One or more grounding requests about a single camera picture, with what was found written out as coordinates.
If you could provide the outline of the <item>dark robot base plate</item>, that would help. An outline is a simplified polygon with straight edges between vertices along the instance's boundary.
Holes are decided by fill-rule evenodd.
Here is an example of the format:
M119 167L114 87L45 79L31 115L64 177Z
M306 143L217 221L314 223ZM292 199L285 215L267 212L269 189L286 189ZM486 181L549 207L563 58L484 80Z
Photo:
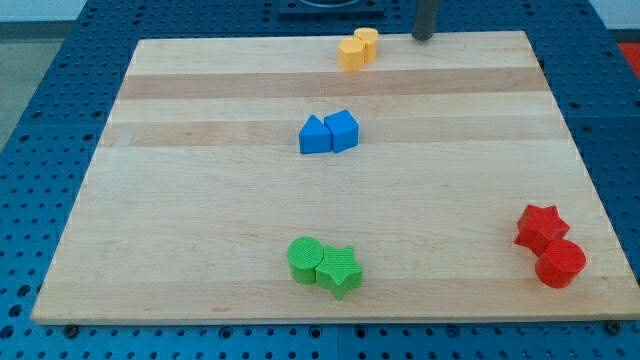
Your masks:
M280 17L303 15L380 15L384 0L275 0Z

